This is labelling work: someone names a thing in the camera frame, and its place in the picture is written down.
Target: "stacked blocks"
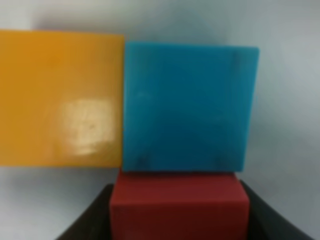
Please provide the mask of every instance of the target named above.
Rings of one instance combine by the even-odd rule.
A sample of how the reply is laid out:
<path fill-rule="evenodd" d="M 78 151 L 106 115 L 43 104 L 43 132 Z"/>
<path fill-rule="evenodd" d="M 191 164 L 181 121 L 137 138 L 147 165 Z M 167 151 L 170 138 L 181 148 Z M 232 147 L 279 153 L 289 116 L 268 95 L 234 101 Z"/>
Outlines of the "stacked blocks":
<path fill-rule="evenodd" d="M 258 49 L 127 42 L 124 52 L 113 240 L 245 240 L 249 200 L 218 172 L 244 166 Z"/>
<path fill-rule="evenodd" d="M 113 240 L 245 240 L 259 51 L 0 31 L 0 164 L 122 170 Z"/>

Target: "yellow block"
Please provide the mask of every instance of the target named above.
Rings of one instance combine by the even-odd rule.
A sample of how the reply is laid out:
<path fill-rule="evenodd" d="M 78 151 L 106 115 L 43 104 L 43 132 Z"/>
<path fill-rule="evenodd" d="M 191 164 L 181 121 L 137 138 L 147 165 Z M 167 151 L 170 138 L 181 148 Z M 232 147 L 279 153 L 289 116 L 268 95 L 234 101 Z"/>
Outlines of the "yellow block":
<path fill-rule="evenodd" d="M 0 31 L 0 165 L 119 167 L 122 35 Z"/>

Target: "blue block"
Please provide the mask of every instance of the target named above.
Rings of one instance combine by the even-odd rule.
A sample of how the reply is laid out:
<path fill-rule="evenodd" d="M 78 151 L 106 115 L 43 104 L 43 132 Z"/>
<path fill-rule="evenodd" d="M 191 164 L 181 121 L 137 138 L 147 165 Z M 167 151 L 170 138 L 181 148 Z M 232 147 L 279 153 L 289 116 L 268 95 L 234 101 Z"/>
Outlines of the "blue block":
<path fill-rule="evenodd" d="M 127 42 L 124 172 L 243 170 L 259 50 Z"/>

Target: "red block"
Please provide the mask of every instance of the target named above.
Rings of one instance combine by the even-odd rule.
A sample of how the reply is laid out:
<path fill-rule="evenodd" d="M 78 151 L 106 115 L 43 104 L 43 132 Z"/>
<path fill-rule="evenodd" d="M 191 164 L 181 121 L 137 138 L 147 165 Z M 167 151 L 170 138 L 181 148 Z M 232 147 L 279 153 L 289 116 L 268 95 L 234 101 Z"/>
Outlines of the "red block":
<path fill-rule="evenodd" d="M 249 199 L 234 174 L 120 173 L 113 240 L 245 240 Z"/>

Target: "block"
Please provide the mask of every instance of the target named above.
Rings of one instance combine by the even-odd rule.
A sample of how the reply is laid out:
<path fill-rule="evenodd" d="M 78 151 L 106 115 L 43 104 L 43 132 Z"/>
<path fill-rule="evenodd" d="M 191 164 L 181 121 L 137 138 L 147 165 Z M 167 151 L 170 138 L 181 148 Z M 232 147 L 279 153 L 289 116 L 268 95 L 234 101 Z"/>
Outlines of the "block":
<path fill-rule="evenodd" d="M 0 31 L 0 165 L 119 167 L 122 35 Z"/>
<path fill-rule="evenodd" d="M 249 200 L 234 174 L 120 173 L 113 240 L 245 240 Z"/>
<path fill-rule="evenodd" d="M 242 171 L 258 55 L 127 42 L 123 171 Z"/>

